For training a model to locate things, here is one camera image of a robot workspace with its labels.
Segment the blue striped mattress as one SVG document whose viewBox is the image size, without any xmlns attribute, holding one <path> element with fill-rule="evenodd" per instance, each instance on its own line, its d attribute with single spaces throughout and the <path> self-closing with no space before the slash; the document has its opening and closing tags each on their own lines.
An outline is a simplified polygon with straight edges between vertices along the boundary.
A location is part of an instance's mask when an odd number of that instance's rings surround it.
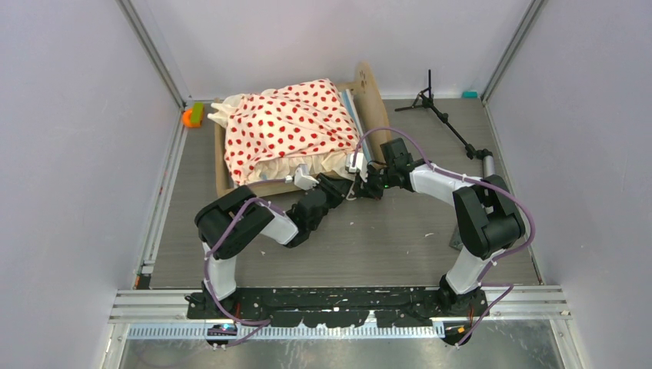
<svg viewBox="0 0 652 369">
<path fill-rule="evenodd" d="M 362 124 L 361 119 L 358 116 L 358 111 L 355 107 L 354 104 L 354 99 L 353 95 L 351 93 L 350 89 L 345 89 L 340 92 L 341 99 L 344 103 L 344 106 L 347 109 L 348 114 L 351 116 L 354 126 L 356 127 L 356 130 L 358 132 L 358 136 L 361 137 L 364 135 L 364 126 Z"/>
</svg>

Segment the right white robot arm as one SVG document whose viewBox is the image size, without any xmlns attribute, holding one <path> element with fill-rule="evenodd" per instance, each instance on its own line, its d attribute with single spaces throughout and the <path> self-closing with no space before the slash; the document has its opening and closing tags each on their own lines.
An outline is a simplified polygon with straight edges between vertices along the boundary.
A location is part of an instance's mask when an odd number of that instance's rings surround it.
<svg viewBox="0 0 652 369">
<path fill-rule="evenodd" d="M 455 210 L 462 249 L 440 280 L 437 302 L 443 312 L 459 315 L 480 288 L 488 265 L 524 236 L 525 223 L 502 177 L 467 177 L 425 159 L 415 160 L 404 140 L 381 145 L 384 160 L 374 165 L 350 153 L 345 169 L 356 176 L 358 197 L 380 198 L 388 188 L 425 194 Z"/>
</svg>

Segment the strawberry print ruffled blanket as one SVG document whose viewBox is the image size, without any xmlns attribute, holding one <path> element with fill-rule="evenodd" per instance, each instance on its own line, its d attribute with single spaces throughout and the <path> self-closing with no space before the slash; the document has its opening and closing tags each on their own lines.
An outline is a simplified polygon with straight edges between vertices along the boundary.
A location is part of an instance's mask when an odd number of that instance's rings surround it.
<svg viewBox="0 0 652 369">
<path fill-rule="evenodd" d="M 312 175 L 352 177 L 345 160 L 360 134 L 327 78 L 232 95 L 211 107 L 208 119 L 225 130 L 224 163 L 235 185 L 284 179 L 299 165 Z"/>
</svg>

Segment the wooden pet bed frame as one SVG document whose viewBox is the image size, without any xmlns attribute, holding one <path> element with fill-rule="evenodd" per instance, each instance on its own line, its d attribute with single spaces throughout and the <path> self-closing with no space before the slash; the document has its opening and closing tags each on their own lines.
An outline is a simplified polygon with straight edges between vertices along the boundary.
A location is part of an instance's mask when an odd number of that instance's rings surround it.
<svg viewBox="0 0 652 369">
<path fill-rule="evenodd" d="M 358 116 L 364 126 L 364 135 L 360 137 L 352 153 L 363 154 L 366 161 L 380 159 L 380 146 L 391 139 L 391 133 L 387 130 L 388 114 L 370 66 L 364 62 L 359 63 L 352 82 L 335 84 L 335 86 L 339 92 L 345 89 L 351 90 Z M 224 163 L 224 138 L 225 130 L 215 124 L 215 174 L 216 189 L 219 195 L 227 194 L 240 186 L 235 185 L 231 180 Z M 319 174 L 312 175 L 309 173 L 307 165 L 299 165 L 293 175 L 284 179 L 260 181 L 248 185 L 260 196 L 281 194 L 306 189 L 314 185 Z M 331 173 L 325 175 L 346 179 Z"/>
</svg>

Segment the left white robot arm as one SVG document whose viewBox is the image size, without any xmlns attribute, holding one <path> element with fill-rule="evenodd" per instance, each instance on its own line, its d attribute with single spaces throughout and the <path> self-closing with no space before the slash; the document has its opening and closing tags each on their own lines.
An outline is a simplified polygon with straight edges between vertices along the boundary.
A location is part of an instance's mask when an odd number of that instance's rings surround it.
<svg viewBox="0 0 652 369">
<path fill-rule="evenodd" d="M 330 210 L 345 200 L 353 183 L 319 174 L 317 184 L 287 211 L 259 198 L 248 186 L 202 208 L 194 223 L 205 250 L 206 308 L 218 318 L 235 311 L 236 257 L 257 236 L 286 248 L 297 247 L 309 239 Z"/>
</svg>

